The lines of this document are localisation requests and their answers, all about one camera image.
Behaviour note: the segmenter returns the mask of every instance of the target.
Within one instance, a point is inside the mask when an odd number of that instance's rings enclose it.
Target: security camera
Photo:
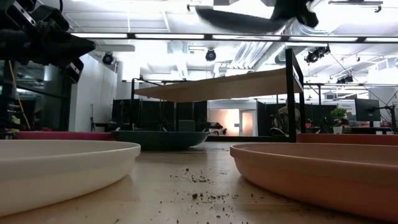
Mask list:
[[[216,60],[216,52],[214,49],[208,49],[206,53],[206,61],[212,62],[214,60]]]
[[[105,65],[113,65],[115,63],[115,59],[112,56],[112,52],[106,52],[104,57],[102,58],[102,62]]]

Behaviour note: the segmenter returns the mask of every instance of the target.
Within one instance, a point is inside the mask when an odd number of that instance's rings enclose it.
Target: ceiling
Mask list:
[[[40,0],[39,2],[58,7],[58,1]],[[63,2],[63,15],[70,23],[70,32],[229,34],[227,30],[214,28],[201,21],[195,10],[188,12],[187,4],[212,5],[224,11],[262,17],[269,17],[273,9],[267,7],[261,0],[238,0],[229,6],[220,6],[220,0],[63,0]],[[375,13],[376,6],[332,6],[328,4],[328,0],[315,0],[313,10],[319,16],[318,27],[309,30],[293,22],[282,34],[397,35],[398,17],[395,15],[398,13],[398,1],[383,0],[383,2],[382,10]],[[146,78],[161,74],[163,79],[175,78],[172,76],[172,70],[180,72],[186,69],[188,79],[198,79],[194,75],[199,75],[200,72],[213,73],[215,67],[228,66],[222,72],[220,70],[220,75],[275,69],[283,66],[283,63],[278,65],[275,58],[278,56],[280,58],[280,53],[286,47],[294,49],[306,79],[311,82],[327,82],[330,77],[339,77],[345,68],[354,71],[354,75],[360,79],[366,77],[369,67],[387,58],[398,57],[398,45],[393,44],[330,44],[333,56],[327,55],[318,62],[307,65],[303,59],[316,45],[183,41],[183,47],[176,50],[170,46],[170,41],[166,40],[96,40],[96,43],[98,47],[95,54],[98,57],[101,57],[104,51],[120,49],[122,46],[123,52],[114,53],[118,60],[138,63],[141,75]],[[215,50],[217,57],[214,62],[205,60],[207,49]]]

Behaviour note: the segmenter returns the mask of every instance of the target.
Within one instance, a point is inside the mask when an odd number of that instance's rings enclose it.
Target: white plate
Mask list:
[[[0,141],[0,216],[112,184],[130,172],[140,151],[129,142]]]

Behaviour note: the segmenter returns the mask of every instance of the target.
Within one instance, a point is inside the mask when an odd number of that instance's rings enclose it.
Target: pink tray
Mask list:
[[[267,190],[398,222],[398,146],[242,144],[231,156],[243,177]]]
[[[18,139],[97,140],[113,141],[112,133],[76,133],[68,131],[21,131]]]

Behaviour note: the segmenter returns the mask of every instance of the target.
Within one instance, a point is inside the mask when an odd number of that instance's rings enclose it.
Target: dark green plate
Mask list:
[[[204,142],[208,133],[175,131],[113,131],[117,141],[134,142],[142,151],[180,151]]]

